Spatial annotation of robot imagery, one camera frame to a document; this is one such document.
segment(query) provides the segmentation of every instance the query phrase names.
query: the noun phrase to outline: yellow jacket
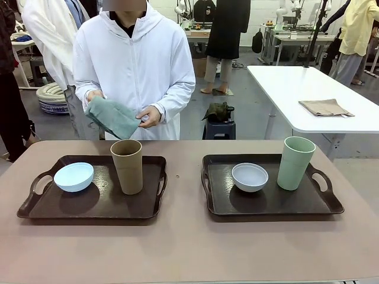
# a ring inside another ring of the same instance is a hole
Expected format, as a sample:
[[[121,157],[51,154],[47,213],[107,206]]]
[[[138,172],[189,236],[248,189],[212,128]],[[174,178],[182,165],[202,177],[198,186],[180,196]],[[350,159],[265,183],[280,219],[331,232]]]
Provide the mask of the yellow jacket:
[[[365,56],[374,20],[379,21],[379,7],[375,0],[351,0],[345,12],[339,51]]]

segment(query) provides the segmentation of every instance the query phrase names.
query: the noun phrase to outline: white bowl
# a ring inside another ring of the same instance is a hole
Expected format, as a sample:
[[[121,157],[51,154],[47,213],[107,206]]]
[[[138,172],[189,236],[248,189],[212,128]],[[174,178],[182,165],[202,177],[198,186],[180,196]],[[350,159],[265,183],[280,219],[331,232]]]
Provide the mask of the white bowl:
[[[257,164],[242,163],[232,170],[233,181],[242,191],[256,192],[261,190],[268,181],[268,174]]]
[[[87,188],[94,179],[94,167],[88,163],[74,163],[61,168],[54,176],[55,184],[67,192]]]

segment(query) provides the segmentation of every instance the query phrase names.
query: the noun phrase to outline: white hooded jacket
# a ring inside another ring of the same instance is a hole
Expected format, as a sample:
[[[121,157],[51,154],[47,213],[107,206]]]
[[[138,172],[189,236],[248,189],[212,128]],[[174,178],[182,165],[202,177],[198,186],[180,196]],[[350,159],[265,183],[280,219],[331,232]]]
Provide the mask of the white hooded jacket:
[[[78,2],[88,20],[85,8]],[[50,76],[63,91],[73,86],[72,46],[78,29],[65,0],[29,0],[21,16]]]
[[[179,140],[179,113],[195,89],[190,48],[182,28],[148,3],[132,38],[109,18],[109,12],[84,23],[74,43],[73,74],[84,109],[88,93],[97,89],[135,115],[153,105],[162,114],[161,123],[138,128],[132,138]],[[114,139],[109,134],[106,138]]]

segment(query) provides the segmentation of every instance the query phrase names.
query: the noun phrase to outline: black pants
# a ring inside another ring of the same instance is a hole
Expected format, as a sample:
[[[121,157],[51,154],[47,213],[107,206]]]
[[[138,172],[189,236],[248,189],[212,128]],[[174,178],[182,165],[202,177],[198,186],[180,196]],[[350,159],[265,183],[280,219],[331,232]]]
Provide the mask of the black pants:
[[[24,108],[13,73],[0,75],[0,91],[0,135],[9,159],[16,161],[26,151],[23,139],[29,139],[33,122]]]
[[[333,59],[336,58],[336,56],[340,56],[339,48],[341,47],[342,40],[340,40],[338,37],[334,39],[334,41],[330,44],[330,46],[327,48],[326,53],[324,55],[324,58],[322,59],[320,71],[322,73],[325,73],[329,75],[330,70],[333,66]]]

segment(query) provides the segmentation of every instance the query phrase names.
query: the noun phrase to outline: jacket zipper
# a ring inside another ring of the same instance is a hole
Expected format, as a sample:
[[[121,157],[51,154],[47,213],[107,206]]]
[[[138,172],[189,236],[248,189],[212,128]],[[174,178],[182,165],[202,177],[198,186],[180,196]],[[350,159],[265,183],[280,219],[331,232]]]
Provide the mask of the jacket zipper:
[[[140,98],[140,92],[138,89],[138,75],[137,75],[137,63],[136,63],[136,54],[134,52],[134,45],[133,45],[133,40],[130,39],[130,45],[131,45],[131,50],[132,50],[132,58],[133,58],[133,77],[134,77],[134,85],[135,85],[135,90],[136,90],[136,95],[137,95],[137,107],[138,111],[140,112],[142,109],[140,108],[141,106],[141,98]],[[141,132],[141,138],[144,140],[144,131],[140,130]]]

